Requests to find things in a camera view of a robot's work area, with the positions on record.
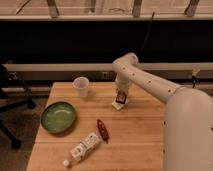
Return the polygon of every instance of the white tube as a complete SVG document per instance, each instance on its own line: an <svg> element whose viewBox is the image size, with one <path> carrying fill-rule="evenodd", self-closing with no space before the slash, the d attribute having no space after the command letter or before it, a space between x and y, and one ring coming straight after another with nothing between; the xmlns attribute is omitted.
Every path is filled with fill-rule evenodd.
<svg viewBox="0 0 213 171"><path fill-rule="evenodd" d="M130 84L130 81L132 81L160 101L166 103L170 96L181 87L179 84L139 70L135 67L137 64L138 58L133 53L129 53L113 62L113 69L118 73L116 78L118 88Z"/></svg>

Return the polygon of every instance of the chair leg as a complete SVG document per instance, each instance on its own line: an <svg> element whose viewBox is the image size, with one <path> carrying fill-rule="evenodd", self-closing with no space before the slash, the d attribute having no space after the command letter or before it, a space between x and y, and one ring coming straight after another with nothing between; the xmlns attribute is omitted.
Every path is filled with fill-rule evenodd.
<svg viewBox="0 0 213 171"><path fill-rule="evenodd" d="M33 109L36 106L36 104L33 102L32 99L26 99L26 100L22 100L22 101L13 103L13 104L9 104L9 105L0 107L0 113L6 112L10 109L14 109L14 108L19 107L19 106L23 106L25 104L27 104L30 109Z"/></svg>
<svg viewBox="0 0 213 171"><path fill-rule="evenodd" d="M0 88L0 98L1 99L6 99L7 98L7 94L2 90L2 88Z"/></svg>
<svg viewBox="0 0 213 171"><path fill-rule="evenodd" d="M19 149L21 147L21 140L16 139L16 137L3 125L1 120L0 120L0 129L11 140L11 147L13 149Z"/></svg>

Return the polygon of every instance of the small bottle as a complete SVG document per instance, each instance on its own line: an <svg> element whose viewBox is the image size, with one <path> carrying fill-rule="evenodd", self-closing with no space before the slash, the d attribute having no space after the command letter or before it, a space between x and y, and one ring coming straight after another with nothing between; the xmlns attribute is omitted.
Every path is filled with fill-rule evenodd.
<svg viewBox="0 0 213 171"><path fill-rule="evenodd" d="M90 151L100 143L100 138L90 133L75 148L70 150L69 156L63 161L64 167L70 168L73 164L80 162Z"/></svg>

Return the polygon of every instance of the bottle cap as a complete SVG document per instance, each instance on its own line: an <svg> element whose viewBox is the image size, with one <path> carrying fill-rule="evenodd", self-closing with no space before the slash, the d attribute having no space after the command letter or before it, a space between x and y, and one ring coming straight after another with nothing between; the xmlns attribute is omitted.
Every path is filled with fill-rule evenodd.
<svg viewBox="0 0 213 171"><path fill-rule="evenodd" d="M71 163L70 163L70 161L69 161L69 160L67 160L67 159L63 161L63 165L64 165L64 167L69 167L69 166L70 166L70 164L71 164Z"/></svg>

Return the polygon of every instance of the green bowl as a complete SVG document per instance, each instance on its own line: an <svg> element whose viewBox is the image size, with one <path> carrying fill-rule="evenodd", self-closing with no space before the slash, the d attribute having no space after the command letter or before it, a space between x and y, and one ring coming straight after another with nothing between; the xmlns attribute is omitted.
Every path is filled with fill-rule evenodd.
<svg viewBox="0 0 213 171"><path fill-rule="evenodd" d="M41 125L49 133L60 133L68 129L75 119L76 111L71 104L56 102L42 113Z"/></svg>

